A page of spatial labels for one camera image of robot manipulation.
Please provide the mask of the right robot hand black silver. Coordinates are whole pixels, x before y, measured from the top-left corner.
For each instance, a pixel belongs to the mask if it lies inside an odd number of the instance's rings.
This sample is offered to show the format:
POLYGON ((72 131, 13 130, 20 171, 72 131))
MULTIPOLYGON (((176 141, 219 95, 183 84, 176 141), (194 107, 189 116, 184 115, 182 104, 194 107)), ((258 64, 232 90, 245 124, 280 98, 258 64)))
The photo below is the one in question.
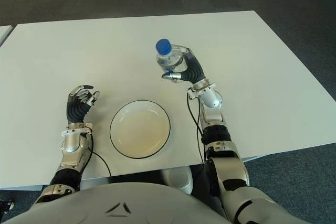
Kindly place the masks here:
POLYGON ((186 70, 182 72, 164 73, 161 78, 172 81, 187 81, 192 84, 205 79, 205 75, 199 61, 190 48, 181 47, 182 57, 186 63, 186 70))

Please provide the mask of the left robot hand black silver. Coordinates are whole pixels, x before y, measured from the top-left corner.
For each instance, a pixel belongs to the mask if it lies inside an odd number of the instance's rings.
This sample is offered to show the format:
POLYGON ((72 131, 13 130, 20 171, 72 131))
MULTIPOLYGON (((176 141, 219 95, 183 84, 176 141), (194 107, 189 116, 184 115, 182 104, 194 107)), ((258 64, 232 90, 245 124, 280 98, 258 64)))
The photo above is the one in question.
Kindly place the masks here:
POLYGON ((66 116, 68 124, 83 123, 86 114, 100 97, 100 91, 91 93, 93 86, 80 85, 68 95, 66 116))

